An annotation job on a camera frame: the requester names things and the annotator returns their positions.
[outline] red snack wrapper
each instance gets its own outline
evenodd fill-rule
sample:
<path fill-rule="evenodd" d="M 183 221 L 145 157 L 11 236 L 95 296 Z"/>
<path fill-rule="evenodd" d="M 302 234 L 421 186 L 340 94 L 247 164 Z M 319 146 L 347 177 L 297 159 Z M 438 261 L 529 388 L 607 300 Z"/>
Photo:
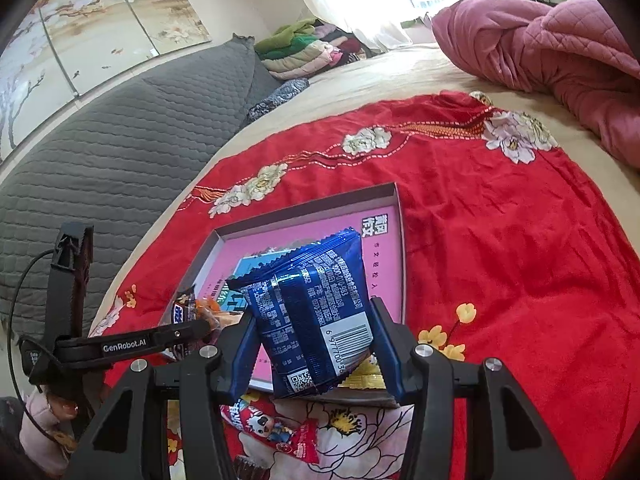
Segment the red snack wrapper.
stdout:
<path fill-rule="evenodd" d="M 303 462 L 317 464 L 318 421 L 305 420 L 298 428 L 291 428 L 277 416 L 271 416 L 239 399 L 233 406 L 221 406 L 222 417 L 236 430 L 244 431 L 281 453 Z"/>

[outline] human hand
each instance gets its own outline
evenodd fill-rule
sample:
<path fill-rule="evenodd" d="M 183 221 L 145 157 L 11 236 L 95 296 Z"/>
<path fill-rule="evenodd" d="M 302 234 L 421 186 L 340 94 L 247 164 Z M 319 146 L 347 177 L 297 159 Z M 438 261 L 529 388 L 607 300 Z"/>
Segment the human hand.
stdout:
<path fill-rule="evenodd" d="M 60 422 L 72 420 L 78 416 L 78 405 L 72 400 L 63 399 L 48 392 L 47 402 L 49 403 L 51 413 L 53 413 Z"/>

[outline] pink box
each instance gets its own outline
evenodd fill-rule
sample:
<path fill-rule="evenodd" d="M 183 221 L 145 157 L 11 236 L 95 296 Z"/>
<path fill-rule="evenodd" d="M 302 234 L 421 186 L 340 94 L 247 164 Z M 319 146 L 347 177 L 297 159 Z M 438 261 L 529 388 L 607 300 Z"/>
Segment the pink box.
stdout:
<path fill-rule="evenodd" d="M 229 292 L 225 280 L 236 270 L 247 272 L 261 258 L 319 240 L 344 228 L 362 235 L 362 255 L 370 296 L 379 296 L 396 322 L 404 322 L 404 233 L 395 184 L 341 193 L 213 231 L 185 273 L 178 290 L 194 285 L 197 298 L 213 297 L 223 310 L 242 311 L 241 295 Z M 170 320 L 169 305 L 161 323 Z M 271 364 L 264 348 L 250 385 L 271 392 Z"/>

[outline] folded clothes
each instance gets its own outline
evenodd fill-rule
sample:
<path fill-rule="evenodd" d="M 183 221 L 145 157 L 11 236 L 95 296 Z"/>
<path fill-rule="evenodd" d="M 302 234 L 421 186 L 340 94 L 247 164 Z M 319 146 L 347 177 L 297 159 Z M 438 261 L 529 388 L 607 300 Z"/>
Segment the folded clothes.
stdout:
<path fill-rule="evenodd" d="M 271 95 L 264 98 L 249 110 L 247 122 L 253 123 L 257 121 L 263 115 L 275 110 L 278 106 L 291 101 L 296 95 L 307 88 L 309 88 L 309 80 L 305 78 L 290 79 L 284 82 L 280 88 L 274 90 Z"/>
<path fill-rule="evenodd" d="M 322 40 L 322 38 L 324 38 L 330 32 L 333 32 L 336 28 L 337 27 L 335 25 L 331 25 L 330 23 L 327 25 L 320 25 L 319 27 L 316 27 L 314 36 Z"/>
<path fill-rule="evenodd" d="M 324 68 L 321 68 L 320 70 L 318 70 L 314 75 L 318 75 L 318 74 L 322 74 L 324 72 L 327 72 L 328 70 L 332 70 L 334 68 L 338 68 L 339 66 L 344 66 L 344 65 L 348 65 L 350 63 L 354 63 L 356 61 L 360 61 L 360 58 L 358 56 L 356 56 L 355 54 L 352 54 L 351 52 L 341 52 L 341 56 L 340 59 L 336 62 L 336 64 L 331 65 L 330 63 L 325 66 Z"/>
<path fill-rule="evenodd" d="M 307 64 L 320 56 L 325 50 L 332 50 L 331 44 L 317 40 L 308 44 L 303 50 L 282 59 L 263 59 L 262 64 L 271 72 L 288 72 Z"/>
<path fill-rule="evenodd" d="M 304 50 L 305 47 L 312 44 L 314 41 L 318 41 L 318 38 L 315 36 L 296 36 L 291 40 L 291 44 L 289 46 L 270 50 L 264 54 L 258 53 L 258 57 L 262 60 L 282 59 L 283 57 L 291 56 L 292 54 L 296 54 L 301 50 Z"/>
<path fill-rule="evenodd" d="M 340 36 L 340 38 L 335 38 L 335 40 L 331 40 L 330 43 L 333 46 L 341 46 L 341 44 L 343 44 L 345 41 L 348 41 L 349 38 L 347 38 L 346 36 Z"/>
<path fill-rule="evenodd" d="M 313 26 L 315 22 L 315 18 L 309 18 L 307 20 L 300 20 L 292 25 L 284 25 L 276 30 L 272 36 L 258 41 L 258 43 L 254 45 L 254 49 L 258 54 L 266 54 L 270 50 L 290 46 L 295 35 L 311 35 L 315 30 Z"/>
<path fill-rule="evenodd" d="M 338 62 L 342 59 L 342 53 L 337 48 L 331 53 L 331 63 L 329 66 L 334 67 L 338 64 Z"/>
<path fill-rule="evenodd" d="M 269 72 L 276 79 L 294 79 L 297 77 L 310 77 L 315 74 L 321 68 L 324 68 L 329 63 L 332 62 L 331 53 L 333 51 L 333 47 L 331 50 L 325 50 L 320 56 L 312 59 L 308 63 L 304 64 L 301 67 L 295 68 L 293 70 L 289 70 L 287 72 Z"/>
<path fill-rule="evenodd" d="M 356 38 L 349 38 L 344 43 L 340 44 L 340 50 L 343 52 L 352 52 L 357 54 L 362 48 L 362 44 Z"/>
<path fill-rule="evenodd" d="M 336 28 L 332 32 L 329 32 L 324 38 L 320 38 L 320 39 L 331 43 L 333 40 L 336 40 L 337 38 L 340 38 L 341 36 L 345 36 L 345 35 L 346 35 L 346 32 L 344 32 L 340 28 Z"/>

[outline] chinese calligraphy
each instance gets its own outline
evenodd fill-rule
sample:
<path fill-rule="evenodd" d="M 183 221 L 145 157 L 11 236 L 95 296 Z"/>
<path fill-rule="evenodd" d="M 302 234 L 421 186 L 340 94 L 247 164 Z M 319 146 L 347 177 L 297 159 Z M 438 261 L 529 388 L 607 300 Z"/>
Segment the chinese calligraphy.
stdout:
<path fill-rule="evenodd" d="M 362 219 L 362 237 L 383 235 L 388 232 L 389 215 L 375 215 Z"/>

